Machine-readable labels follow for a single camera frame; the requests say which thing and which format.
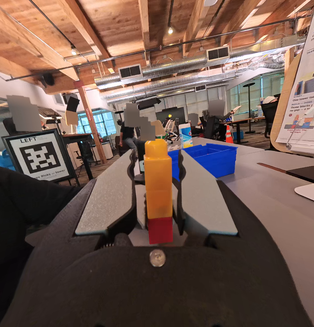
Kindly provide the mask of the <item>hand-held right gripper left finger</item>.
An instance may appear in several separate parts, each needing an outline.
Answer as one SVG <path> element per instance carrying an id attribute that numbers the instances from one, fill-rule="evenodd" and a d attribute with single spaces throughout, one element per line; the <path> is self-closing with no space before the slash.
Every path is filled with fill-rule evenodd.
<path id="1" fill-rule="evenodd" d="M 135 154 L 123 154 L 95 181 L 75 230 L 77 236 L 129 235 L 137 224 L 134 180 Z"/>

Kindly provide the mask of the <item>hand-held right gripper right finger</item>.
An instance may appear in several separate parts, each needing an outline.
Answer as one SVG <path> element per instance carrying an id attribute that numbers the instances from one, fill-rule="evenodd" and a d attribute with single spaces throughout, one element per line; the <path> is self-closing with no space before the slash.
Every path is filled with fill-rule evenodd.
<path id="1" fill-rule="evenodd" d="M 217 179 L 184 150 L 178 153 L 175 180 L 175 223 L 186 242 L 211 236 L 238 236 Z"/>

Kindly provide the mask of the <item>large black display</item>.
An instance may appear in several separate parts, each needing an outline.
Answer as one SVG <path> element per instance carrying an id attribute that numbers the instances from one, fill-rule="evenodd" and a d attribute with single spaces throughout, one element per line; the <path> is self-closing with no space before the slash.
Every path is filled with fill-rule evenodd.
<path id="1" fill-rule="evenodd" d="M 179 125 L 186 123 L 184 107 L 172 107 L 156 112 L 156 118 L 161 121 L 163 127 L 166 126 L 168 120 L 175 121 L 176 118 L 179 119 Z"/>

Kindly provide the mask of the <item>black standing desk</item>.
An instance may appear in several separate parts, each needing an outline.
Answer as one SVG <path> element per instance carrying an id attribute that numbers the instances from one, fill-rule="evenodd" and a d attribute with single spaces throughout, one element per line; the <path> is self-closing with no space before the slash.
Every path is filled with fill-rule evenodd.
<path id="1" fill-rule="evenodd" d="M 91 168 L 88 162 L 88 156 L 86 155 L 86 151 L 84 149 L 84 142 L 89 142 L 92 140 L 92 136 L 89 133 L 84 133 L 84 134 L 64 134 L 62 135 L 62 139 L 64 141 L 65 145 L 72 144 L 72 143 L 77 143 L 81 158 L 88 176 L 89 180 L 93 179 L 93 175 L 91 172 Z"/>

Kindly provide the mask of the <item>blue plastic bin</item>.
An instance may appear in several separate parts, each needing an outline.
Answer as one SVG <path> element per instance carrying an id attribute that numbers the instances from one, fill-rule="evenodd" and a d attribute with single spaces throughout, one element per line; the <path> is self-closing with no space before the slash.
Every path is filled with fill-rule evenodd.
<path id="1" fill-rule="evenodd" d="M 184 152 L 216 178 L 235 172 L 236 147 L 209 143 L 185 148 Z"/>

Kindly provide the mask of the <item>black office chair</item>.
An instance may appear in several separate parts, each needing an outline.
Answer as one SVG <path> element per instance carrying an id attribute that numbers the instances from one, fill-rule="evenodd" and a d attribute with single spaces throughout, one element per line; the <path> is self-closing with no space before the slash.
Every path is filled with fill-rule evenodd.
<path id="1" fill-rule="evenodd" d="M 275 114 L 278 107 L 278 98 L 275 97 L 273 100 L 264 100 L 261 104 L 261 109 L 263 111 L 266 127 L 265 127 L 265 138 L 270 139 L 271 129 L 273 126 Z"/>

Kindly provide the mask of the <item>yellow mega block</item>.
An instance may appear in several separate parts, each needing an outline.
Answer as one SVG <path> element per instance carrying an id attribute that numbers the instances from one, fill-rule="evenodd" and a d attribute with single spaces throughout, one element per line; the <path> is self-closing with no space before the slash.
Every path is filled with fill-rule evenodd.
<path id="1" fill-rule="evenodd" d="M 172 160 L 167 142 L 156 139 L 145 143 L 145 184 L 147 190 L 166 190 L 172 184 Z"/>
<path id="2" fill-rule="evenodd" d="M 156 185 L 149 186 L 146 183 L 147 218 L 159 219 L 171 217 L 172 206 L 172 184 L 166 187 Z"/>

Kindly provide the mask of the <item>laminated instruction sheet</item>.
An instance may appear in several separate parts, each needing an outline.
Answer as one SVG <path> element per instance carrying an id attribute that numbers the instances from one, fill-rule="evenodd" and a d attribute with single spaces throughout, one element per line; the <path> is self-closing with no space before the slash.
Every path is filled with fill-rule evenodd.
<path id="1" fill-rule="evenodd" d="M 301 54 L 277 142 L 314 146 L 314 17 Z"/>

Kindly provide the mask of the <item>framed marker sign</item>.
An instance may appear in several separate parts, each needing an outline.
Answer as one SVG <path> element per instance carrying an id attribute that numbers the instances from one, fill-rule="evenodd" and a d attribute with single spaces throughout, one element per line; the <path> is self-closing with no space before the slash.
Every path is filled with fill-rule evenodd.
<path id="1" fill-rule="evenodd" d="M 77 177 L 57 129 L 1 138 L 17 172 L 39 181 L 62 182 Z"/>

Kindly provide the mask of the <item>person's left forearm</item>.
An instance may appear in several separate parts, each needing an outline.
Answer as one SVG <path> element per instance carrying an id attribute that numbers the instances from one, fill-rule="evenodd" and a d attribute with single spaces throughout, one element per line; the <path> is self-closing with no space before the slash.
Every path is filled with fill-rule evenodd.
<path id="1" fill-rule="evenodd" d="M 0 264 L 27 247 L 29 226 L 51 223 L 81 189 L 0 167 Z"/>

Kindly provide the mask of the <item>blue white wipes canister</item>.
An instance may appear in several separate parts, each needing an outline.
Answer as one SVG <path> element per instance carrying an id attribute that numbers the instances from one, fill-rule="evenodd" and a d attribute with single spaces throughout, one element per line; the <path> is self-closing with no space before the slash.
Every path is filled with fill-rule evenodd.
<path id="1" fill-rule="evenodd" d="M 185 123 L 178 126 L 181 148 L 185 149 L 193 146 L 191 124 Z"/>

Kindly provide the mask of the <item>red mega block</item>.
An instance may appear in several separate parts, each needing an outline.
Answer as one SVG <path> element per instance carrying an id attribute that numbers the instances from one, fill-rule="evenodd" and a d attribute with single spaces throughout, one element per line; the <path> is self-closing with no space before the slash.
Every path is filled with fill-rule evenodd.
<path id="1" fill-rule="evenodd" d="M 173 242 L 173 218 L 161 217 L 147 220 L 149 244 Z"/>

